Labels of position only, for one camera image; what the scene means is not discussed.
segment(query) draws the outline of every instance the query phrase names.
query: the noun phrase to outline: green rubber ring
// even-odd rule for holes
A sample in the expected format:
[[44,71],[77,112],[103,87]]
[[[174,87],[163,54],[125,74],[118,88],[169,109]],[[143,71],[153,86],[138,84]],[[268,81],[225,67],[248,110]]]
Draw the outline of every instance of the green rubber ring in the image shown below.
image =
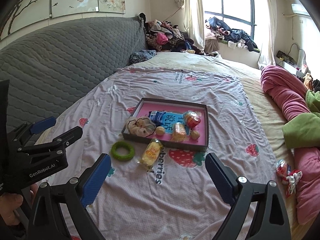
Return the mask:
[[[127,155],[120,155],[117,153],[117,149],[119,148],[125,148],[126,150],[128,150],[128,154]],[[111,147],[111,155],[112,157],[114,157],[116,160],[119,161],[129,161],[134,157],[135,154],[135,150],[133,148],[133,146],[131,146],[129,143],[125,142],[125,141],[118,141],[116,142],[112,147]]]

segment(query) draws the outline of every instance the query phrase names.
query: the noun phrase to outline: window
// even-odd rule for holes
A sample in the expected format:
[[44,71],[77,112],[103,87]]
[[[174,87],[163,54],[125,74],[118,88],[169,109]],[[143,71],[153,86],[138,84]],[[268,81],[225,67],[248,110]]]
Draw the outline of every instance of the window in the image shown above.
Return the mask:
[[254,37],[254,0],[203,0],[203,7],[205,20],[215,16]]

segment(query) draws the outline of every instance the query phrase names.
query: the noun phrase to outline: human hand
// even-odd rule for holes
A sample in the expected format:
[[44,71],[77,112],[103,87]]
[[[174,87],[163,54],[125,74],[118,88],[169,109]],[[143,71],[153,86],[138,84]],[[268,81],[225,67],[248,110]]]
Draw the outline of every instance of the human hand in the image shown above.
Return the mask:
[[[38,186],[32,184],[30,186],[31,201],[35,200]],[[23,197],[19,194],[4,193],[0,196],[0,215],[7,226],[16,226],[20,220],[15,216],[14,210],[22,205]]]

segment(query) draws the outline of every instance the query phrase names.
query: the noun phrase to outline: strawberry print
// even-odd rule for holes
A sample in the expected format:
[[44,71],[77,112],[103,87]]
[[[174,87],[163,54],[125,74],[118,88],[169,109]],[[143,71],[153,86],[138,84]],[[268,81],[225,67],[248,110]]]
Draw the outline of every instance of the strawberry print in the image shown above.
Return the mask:
[[132,107],[129,107],[129,108],[127,108],[127,111],[130,113],[130,114],[132,114],[132,112],[135,110],[135,106],[132,106]]
[[259,147],[256,144],[250,144],[245,151],[253,157],[257,157],[259,155]]
[[186,77],[185,79],[189,81],[196,81],[198,78],[195,76],[190,76],[190,77]]
[[169,150],[169,156],[179,165],[185,168],[193,168],[202,165],[204,153],[191,152],[187,150]]
[[79,119],[79,125],[81,128],[83,128],[88,122],[89,122],[88,118],[80,118]]

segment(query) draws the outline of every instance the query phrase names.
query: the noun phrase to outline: green blanket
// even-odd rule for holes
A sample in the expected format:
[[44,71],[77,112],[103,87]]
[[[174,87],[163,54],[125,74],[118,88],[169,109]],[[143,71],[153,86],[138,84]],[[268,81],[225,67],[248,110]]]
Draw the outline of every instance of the green blanket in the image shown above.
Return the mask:
[[320,147],[320,92],[308,90],[306,103],[311,113],[299,114],[282,128],[288,149]]

